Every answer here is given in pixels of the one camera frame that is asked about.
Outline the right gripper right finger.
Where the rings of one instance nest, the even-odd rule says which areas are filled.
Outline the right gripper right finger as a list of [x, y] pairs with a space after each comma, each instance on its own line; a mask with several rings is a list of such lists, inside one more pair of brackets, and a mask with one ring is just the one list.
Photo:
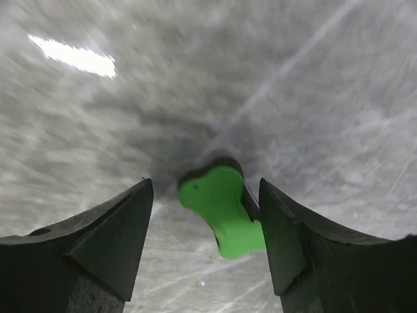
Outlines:
[[389, 240], [342, 226], [266, 180], [261, 225], [284, 312], [415, 312], [416, 236]]

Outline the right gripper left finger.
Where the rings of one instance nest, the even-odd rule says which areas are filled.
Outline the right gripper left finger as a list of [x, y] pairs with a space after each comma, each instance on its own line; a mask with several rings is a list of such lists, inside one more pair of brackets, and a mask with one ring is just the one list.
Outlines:
[[2, 312], [122, 312], [153, 203], [150, 179], [28, 235], [1, 238]]

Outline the green whiteboard eraser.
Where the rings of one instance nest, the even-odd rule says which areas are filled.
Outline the green whiteboard eraser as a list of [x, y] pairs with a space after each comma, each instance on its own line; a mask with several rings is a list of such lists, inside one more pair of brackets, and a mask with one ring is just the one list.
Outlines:
[[178, 195], [211, 228], [221, 257], [235, 260], [266, 250], [259, 204], [238, 160], [217, 156], [190, 169], [179, 179]]

